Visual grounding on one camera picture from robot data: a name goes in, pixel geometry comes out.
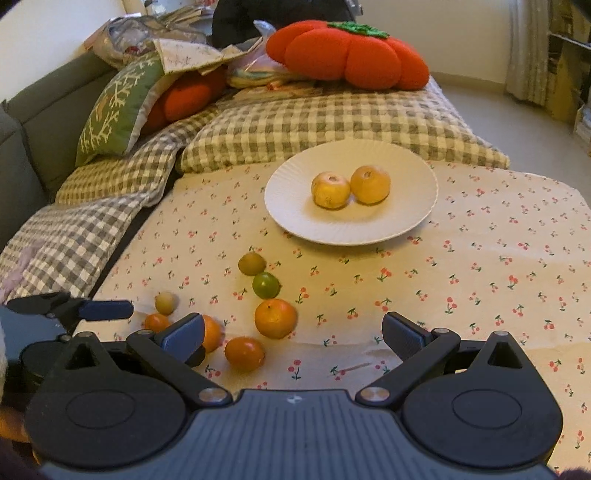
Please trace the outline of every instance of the white plate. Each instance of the white plate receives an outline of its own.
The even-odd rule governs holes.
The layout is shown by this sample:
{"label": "white plate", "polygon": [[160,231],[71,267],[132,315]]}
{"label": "white plate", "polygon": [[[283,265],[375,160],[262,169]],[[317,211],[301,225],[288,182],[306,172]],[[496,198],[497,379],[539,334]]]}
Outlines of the white plate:
{"label": "white plate", "polygon": [[[326,210],[312,200],[316,175],[334,171],[350,178],[362,165],[384,168],[390,195],[365,206],[349,199],[340,210]],[[305,150],[281,165],[265,189],[269,214],[283,229],[325,245],[369,245],[402,235],[433,210],[439,185],[431,168],[410,150],[376,140],[341,140]]]}

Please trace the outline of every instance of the floor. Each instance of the floor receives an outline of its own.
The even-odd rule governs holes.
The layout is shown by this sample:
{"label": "floor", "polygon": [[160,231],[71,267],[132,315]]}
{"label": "floor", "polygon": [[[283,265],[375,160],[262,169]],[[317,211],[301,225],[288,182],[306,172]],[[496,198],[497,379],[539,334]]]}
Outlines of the floor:
{"label": "floor", "polygon": [[591,157],[568,125],[500,93],[441,88],[477,135],[509,155],[512,170],[563,181],[591,205]]}

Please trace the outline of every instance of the gingham fabric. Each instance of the gingham fabric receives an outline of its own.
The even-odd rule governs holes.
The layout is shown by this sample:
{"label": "gingham fabric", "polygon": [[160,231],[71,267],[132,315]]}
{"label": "gingham fabric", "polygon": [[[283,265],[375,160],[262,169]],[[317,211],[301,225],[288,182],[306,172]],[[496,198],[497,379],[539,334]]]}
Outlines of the gingham fabric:
{"label": "gingham fabric", "polygon": [[46,240],[8,299],[57,290],[87,295],[147,199],[146,193],[134,193],[39,210],[0,255],[0,276],[4,277],[24,247],[39,238]]}
{"label": "gingham fabric", "polygon": [[44,241],[8,299],[56,290],[88,295],[137,213],[158,203],[178,151],[218,114],[213,106],[163,129],[124,158],[78,168],[0,255],[0,279],[23,248]]}
{"label": "gingham fabric", "polygon": [[425,160],[508,168],[509,158],[477,137],[431,79],[419,92],[371,93],[340,87],[311,98],[230,106],[181,156],[186,173],[286,160],[325,142],[382,140]]}
{"label": "gingham fabric", "polygon": [[146,205],[158,203],[180,148],[219,113],[215,105],[164,128],[123,158],[108,157],[78,168],[56,194],[56,203],[80,205],[93,200],[149,193]]}

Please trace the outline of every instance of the sofa backrest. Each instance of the sofa backrest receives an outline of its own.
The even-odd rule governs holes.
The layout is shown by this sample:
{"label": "sofa backrest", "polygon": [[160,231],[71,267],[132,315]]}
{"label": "sofa backrest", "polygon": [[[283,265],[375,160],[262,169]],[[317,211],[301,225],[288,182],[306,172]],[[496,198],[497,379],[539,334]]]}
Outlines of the sofa backrest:
{"label": "sofa backrest", "polygon": [[29,162],[21,124],[0,106],[0,251],[23,223],[47,204]]}
{"label": "sofa backrest", "polygon": [[74,171],[82,128],[116,70],[92,52],[26,87],[7,112],[24,127],[31,164],[50,202]]}

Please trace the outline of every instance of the triangular cutout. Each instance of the triangular cutout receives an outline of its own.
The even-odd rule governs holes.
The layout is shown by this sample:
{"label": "triangular cutout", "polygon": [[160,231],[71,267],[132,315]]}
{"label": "triangular cutout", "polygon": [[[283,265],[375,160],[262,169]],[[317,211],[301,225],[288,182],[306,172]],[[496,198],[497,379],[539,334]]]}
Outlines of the triangular cutout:
{"label": "triangular cutout", "polygon": [[66,370],[78,370],[79,368],[96,367],[97,365],[96,358],[90,348],[86,345],[78,345],[66,365]]}
{"label": "triangular cutout", "polygon": [[506,342],[496,344],[491,357],[488,359],[488,364],[495,367],[522,368],[521,361]]}

